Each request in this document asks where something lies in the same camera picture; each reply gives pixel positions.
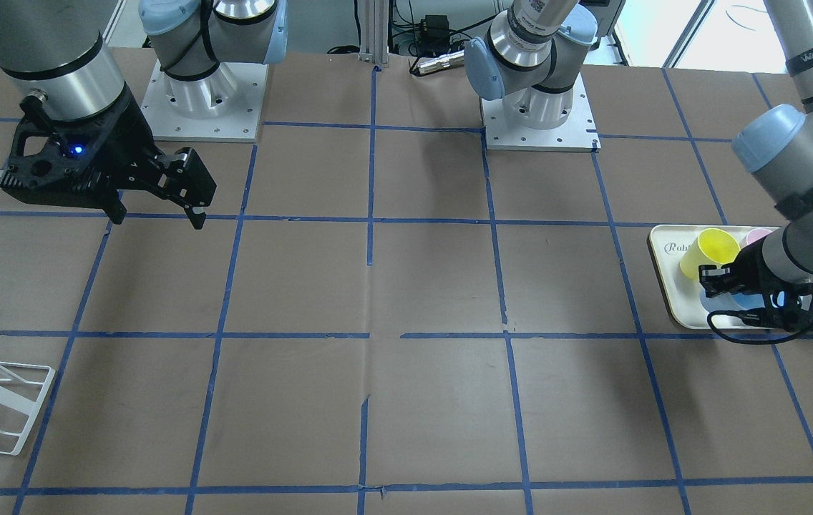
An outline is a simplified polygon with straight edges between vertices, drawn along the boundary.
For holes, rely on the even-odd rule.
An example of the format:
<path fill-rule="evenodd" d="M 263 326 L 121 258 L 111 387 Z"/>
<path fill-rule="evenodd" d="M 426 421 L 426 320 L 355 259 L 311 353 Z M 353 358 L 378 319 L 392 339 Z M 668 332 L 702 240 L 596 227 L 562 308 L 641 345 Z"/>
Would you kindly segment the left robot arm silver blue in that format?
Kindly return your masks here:
<path fill-rule="evenodd" d="M 636 201 L 698 201 L 649 225 L 649 276 L 676 325 L 717 310 L 813 314 L 813 1 L 769 1 L 787 73 L 586 63 L 596 19 L 577 1 L 515 1 L 466 43 L 495 150 L 584 151 Z"/>

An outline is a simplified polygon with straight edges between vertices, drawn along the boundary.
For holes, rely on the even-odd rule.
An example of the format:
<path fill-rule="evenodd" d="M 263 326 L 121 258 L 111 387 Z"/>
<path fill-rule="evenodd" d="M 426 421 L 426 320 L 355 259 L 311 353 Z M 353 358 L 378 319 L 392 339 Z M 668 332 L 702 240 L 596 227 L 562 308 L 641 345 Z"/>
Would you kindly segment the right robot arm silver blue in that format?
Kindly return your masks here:
<path fill-rule="evenodd" d="M 85 1 L 0 1 L 0 69 L 23 94 L 23 117 L 0 167 L 0 190 L 23 203 L 105 212 L 121 224 L 123 190 L 181 207 L 203 228 L 217 185 L 197 151 L 159 149 L 163 127 L 189 140 L 256 135 L 262 78 L 282 62 L 285 1 L 142 1 L 142 29 L 157 52 L 155 90 L 138 102 Z M 162 128 L 151 121 L 161 117 Z"/>

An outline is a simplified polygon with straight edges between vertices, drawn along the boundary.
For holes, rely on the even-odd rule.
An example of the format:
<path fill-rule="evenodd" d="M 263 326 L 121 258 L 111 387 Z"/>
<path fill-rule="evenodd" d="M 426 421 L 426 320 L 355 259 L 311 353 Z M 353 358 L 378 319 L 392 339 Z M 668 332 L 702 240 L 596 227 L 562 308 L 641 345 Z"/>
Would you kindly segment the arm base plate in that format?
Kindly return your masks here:
<path fill-rule="evenodd" d="M 482 99 L 479 108 L 490 150 L 593 152 L 602 147 L 581 75 L 560 94 L 530 87 L 501 99 Z"/>
<path fill-rule="evenodd" d="M 208 77 L 180 81 L 155 66 L 139 105 L 159 141 L 255 144 L 270 69 L 220 63 Z"/>

